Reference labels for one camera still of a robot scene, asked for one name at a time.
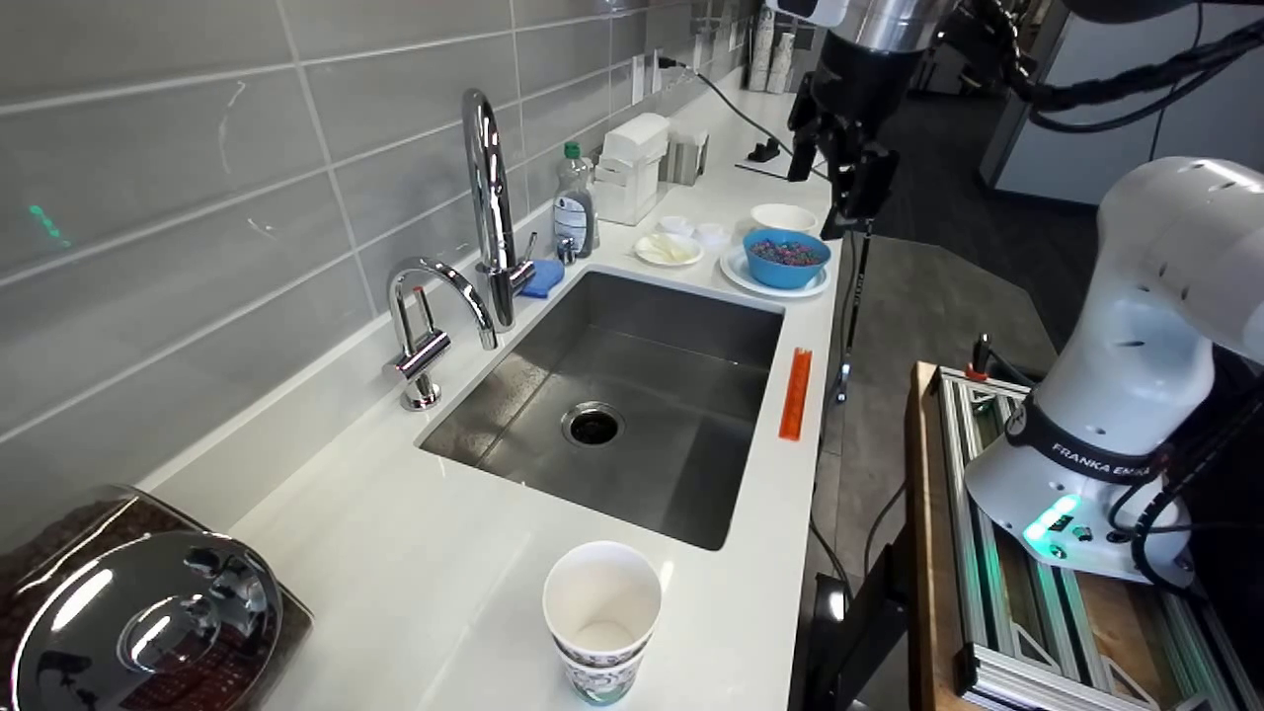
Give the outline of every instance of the backsplash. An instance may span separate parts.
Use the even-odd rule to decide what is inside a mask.
[[[0,3],[0,555],[348,341],[403,261],[467,256],[467,86],[498,107],[524,219],[560,141],[698,96],[675,79],[633,107],[637,61],[706,41],[727,73],[736,9]]]

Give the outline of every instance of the sink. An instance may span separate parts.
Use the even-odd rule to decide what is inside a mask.
[[[778,332],[778,312],[586,274],[424,451],[723,551]]]

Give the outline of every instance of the sponge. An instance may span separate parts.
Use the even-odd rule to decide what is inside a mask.
[[[537,261],[528,281],[517,290],[517,296],[548,299],[548,291],[560,285],[565,264],[560,261]]]

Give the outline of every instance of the plate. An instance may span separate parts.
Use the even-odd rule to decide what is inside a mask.
[[[644,264],[660,264],[660,270],[689,270],[689,264],[698,264],[702,261],[702,248],[693,245],[675,245],[672,237],[662,235],[653,235],[653,237],[641,237],[637,248],[633,248]]]
[[[754,291],[754,296],[765,296],[765,299],[812,299],[812,296],[823,296],[824,285],[830,285],[830,261],[824,261],[824,270],[823,270],[810,285],[801,285],[801,290],[772,290],[772,285],[758,285],[758,281],[752,281],[752,274],[745,274],[745,248],[743,248],[743,245],[729,245],[729,248],[719,256],[719,274],[723,274],[736,290]]]

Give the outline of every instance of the green light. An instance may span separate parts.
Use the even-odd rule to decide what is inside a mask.
[[[1057,497],[1051,511],[1043,511],[1043,514],[1023,530],[1023,537],[1028,537],[1032,545],[1039,545],[1039,537],[1051,535],[1051,524],[1061,523],[1070,511],[1074,511],[1074,497]]]
[[[67,243],[67,235],[53,221],[45,204],[30,200],[28,212],[53,243]]]

